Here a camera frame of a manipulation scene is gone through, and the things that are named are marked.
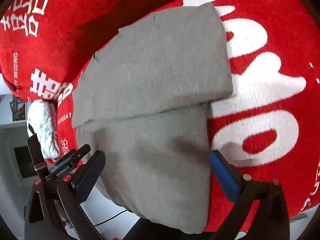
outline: blue gripper pad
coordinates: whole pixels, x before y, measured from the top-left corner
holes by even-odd
[[[216,177],[223,193],[227,199],[236,203],[240,198],[240,186],[237,183],[235,174],[232,174],[229,163],[218,150],[212,151],[209,156],[210,168]]]

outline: silver bolt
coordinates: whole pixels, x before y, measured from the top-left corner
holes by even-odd
[[[279,179],[273,179],[272,183],[275,184],[275,185],[279,185],[280,181],[279,181]]]
[[[243,178],[244,178],[244,180],[246,180],[246,181],[249,181],[249,180],[252,179],[249,174],[244,174],[244,175],[243,175]]]

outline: white crumpled fabric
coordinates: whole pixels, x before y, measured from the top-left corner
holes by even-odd
[[[28,135],[33,134],[29,130],[29,124],[38,136],[41,144],[42,155],[45,159],[61,157],[56,131],[56,109],[54,104],[44,100],[32,102],[28,110],[27,128]]]

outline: black cable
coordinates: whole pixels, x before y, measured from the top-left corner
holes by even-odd
[[[121,215],[122,213],[124,213],[124,212],[126,212],[126,211],[127,211],[127,210],[124,210],[124,211],[120,212],[119,214],[115,215],[114,217],[109,218],[109,219],[107,219],[106,221],[103,221],[103,222],[101,222],[101,223],[98,223],[97,225],[94,225],[94,226],[97,227],[97,226],[99,226],[99,225],[102,225],[103,223],[106,223],[106,222],[108,222],[108,221],[116,218],[117,216]]]

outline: folded gray fabric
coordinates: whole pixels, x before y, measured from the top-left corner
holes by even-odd
[[[100,192],[140,217],[201,233],[208,219],[209,104],[131,120],[97,119],[77,129],[79,146],[102,150]]]
[[[73,92],[73,127],[215,101],[232,92],[226,34],[211,3],[159,11],[122,28]]]

